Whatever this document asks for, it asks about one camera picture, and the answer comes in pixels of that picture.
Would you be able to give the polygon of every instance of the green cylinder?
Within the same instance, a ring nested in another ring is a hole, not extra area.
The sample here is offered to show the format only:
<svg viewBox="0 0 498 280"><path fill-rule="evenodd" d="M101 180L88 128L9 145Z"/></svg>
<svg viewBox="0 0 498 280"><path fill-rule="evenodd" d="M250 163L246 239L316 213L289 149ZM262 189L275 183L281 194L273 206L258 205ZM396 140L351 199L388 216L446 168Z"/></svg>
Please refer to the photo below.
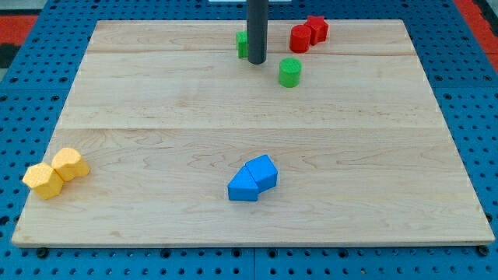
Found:
<svg viewBox="0 0 498 280"><path fill-rule="evenodd" d="M279 83L287 88L299 85L301 61L297 58L284 58L280 62Z"/></svg>

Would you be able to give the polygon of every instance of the blue pegboard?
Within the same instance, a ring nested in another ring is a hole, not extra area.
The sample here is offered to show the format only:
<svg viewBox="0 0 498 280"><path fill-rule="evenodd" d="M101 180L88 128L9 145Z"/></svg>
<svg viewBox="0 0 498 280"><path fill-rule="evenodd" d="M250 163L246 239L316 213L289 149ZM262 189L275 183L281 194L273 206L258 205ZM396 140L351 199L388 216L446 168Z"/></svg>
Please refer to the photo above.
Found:
<svg viewBox="0 0 498 280"><path fill-rule="evenodd" d="M45 250L10 243L98 19L245 19L207 0L49 0L0 84L0 279L496 278L498 246L441 248ZM403 19L496 233L498 77L451 0L294 0L271 19Z"/></svg>

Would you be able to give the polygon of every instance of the green block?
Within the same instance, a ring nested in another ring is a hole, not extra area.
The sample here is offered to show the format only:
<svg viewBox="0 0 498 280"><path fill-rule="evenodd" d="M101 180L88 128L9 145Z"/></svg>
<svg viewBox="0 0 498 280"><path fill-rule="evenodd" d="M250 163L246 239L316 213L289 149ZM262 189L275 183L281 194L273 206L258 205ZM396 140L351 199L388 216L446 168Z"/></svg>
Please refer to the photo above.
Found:
<svg viewBox="0 0 498 280"><path fill-rule="evenodd" d="M247 31L239 31L235 35L235 44L239 53L239 58L247 57Z"/></svg>
<svg viewBox="0 0 498 280"><path fill-rule="evenodd" d="M288 88L299 85L301 61L297 58L284 58L280 62L279 84Z"/></svg>

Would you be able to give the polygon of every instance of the red surface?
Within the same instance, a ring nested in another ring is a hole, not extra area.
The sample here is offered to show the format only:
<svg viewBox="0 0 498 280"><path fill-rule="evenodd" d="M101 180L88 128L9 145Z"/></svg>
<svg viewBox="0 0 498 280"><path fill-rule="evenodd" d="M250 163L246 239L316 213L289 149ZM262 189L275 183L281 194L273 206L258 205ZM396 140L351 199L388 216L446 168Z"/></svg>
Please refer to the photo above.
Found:
<svg viewBox="0 0 498 280"><path fill-rule="evenodd" d="M0 16L0 44L21 46L38 16Z"/></svg>
<svg viewBox="0 0 498 280"><path fill-rule="evenodd" d="M481 9L472 0L454 0L454 3L493 64L495 71L498 72L498 37L493 34L490 24L482 17Z"/></svg>
<svg viewBox="0 0 498 280"><path fill-rule="evenodd" d="M298 25L290 30L290 50L295 53L307 52L310 48L311 29L304 25Z"/></svg>
<svg viewBox="0 0 498 280"><path fill-rule="evenodd" d="M328 24L324 16L308 16L308 21L304 25L311 28L310 43L312 45L327 40Z"/></svg>

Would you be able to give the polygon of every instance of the black pole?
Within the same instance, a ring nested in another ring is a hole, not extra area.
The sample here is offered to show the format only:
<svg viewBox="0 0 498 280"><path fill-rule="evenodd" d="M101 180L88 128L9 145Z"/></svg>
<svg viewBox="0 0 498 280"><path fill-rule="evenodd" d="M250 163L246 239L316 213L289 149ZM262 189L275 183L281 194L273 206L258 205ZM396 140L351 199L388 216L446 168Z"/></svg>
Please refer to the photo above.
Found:
<svg viewBox="0 0 498 280"><path fill-rule="evenodd" d="M247 59L252 64L266 60L268 0L247 0Z"/></svg>

